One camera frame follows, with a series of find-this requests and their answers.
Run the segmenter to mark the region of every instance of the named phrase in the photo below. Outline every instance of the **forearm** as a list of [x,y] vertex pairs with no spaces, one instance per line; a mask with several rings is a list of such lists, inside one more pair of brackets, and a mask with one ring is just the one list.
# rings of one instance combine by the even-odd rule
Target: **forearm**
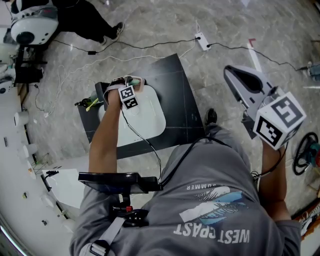
[[89,153],[90,173],[117,172],[117,143],[120,102],[110,103],[96,130]]
[[[279,157],[285,153],[285,148],[278,150],[272,149],[265,142],[262,152],[262,172],[270,170],[279,160]],[[286,179],[286,156],[283,156],[281,162],[274,171],[260,179],[259,198],[262,205],[284,201],[287,194]]]

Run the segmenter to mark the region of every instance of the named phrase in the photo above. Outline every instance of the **white cube with black markers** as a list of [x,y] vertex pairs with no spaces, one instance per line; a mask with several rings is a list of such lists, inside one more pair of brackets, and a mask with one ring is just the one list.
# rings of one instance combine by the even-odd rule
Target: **white cube with black markers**
[[134,87],[132,85],[126,88],[118,89],[120,100],[127,110],[138,106],[138,101]]
[[297,133],[306,117],[296,98],[287,92],[257,111],[253,131],[278,150]]

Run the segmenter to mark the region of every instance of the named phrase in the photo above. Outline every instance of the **gray t-shirt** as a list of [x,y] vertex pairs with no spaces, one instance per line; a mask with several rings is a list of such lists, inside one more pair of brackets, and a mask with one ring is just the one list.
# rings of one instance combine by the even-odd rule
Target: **gray t-shirt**
[[[163,177],[184,153],[170,157]],[[86,188],[70,245],[72,256],[111,224],[118,198]],[[260,205],[248,166],[232,148],[198,143],[163,191],[143,207],[149,226],[122,227],[111,244],[115,255],[299,255],[298,221],[274,222]]]

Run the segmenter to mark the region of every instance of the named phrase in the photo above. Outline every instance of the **red tape mark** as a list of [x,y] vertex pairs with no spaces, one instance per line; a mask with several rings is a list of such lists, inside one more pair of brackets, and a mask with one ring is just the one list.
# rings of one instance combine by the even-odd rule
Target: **red tape mark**
[[253,44],[252,44],[253,41],[256,41],[256,39],[255,38],[249,38],[249,43],[250,43],[252,48],[254,47]]

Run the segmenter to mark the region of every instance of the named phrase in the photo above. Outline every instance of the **tiled floor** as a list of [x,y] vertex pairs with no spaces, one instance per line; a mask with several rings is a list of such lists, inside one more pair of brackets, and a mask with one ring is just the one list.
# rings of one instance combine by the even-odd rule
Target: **tiled floor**
[[[111,24],[120,21],[126,24],[120,40],[138,46],[158,42],[192,39],[196,33],[196,21],[209,43],[219,42],[230,47],[247,46],[248,39],[256,39],[254,48],[278,62],[290,62],[296,68],[305,66],[309,60],[318,60],[319,54],[310,40],[320,37],[320,15],[307,0],[113,0],[105,5],[102,1],[92,3]],[[73,33],[61,33],[58,40],[86,50],[99,51],[102,47]],[[41,153],[50,153],[51,161],[81,157],[89,152],[89,143],[83,129],[75,102],[90,96],[94,82],[110,81],[148,65],[155,59],[147,57],[121,62],[106,57],[112,55],[121,60],[152,55],[166,57],[174,53],[180,56],[193,46],[193,42],[159,45],[145,50],[114,44],[99,55],[89,56],[79,51],[53,42],[45,52],[48,61],[45,75],[39,87],[37,103],[47,112],[51,109],[61,81],[70,75],[61,87],[55,111],[48,118],[35,108],[37,91],[32,88],[25,107],[29,110],[31,123],[28,131],[31,141],[39,146]],[[258,56],[262,71],[275,86],[290,91],[299,100],[308,117],[299,133],[289,144],[287,159],[302,136],[309,131],[319,133],[320,90],[306,86],[320,85],[308,78],[302,71],[294,71],[289,65],[279,66]],[[261,142],[250,140],[245,128],[240,124],[242,107],[235,101],[223,78],[226,65],[254,67],[250,54],[245,49],[229,50],[219,45],[208,52],[195,47],[181,58],[201,116],[209,107],[218,113],[218,123],[230,129],[240,140],[250,156],[251,169],[261,168]],[[165,163],[172,149],[160,151]],[[312,173],[295,176],[287,162],[287,204],[291,213],[315,198],[315,192],[306,187]],[[159,173],[156,157],[152,154],[120,160],[121,172],[139,171],[142,174]]]

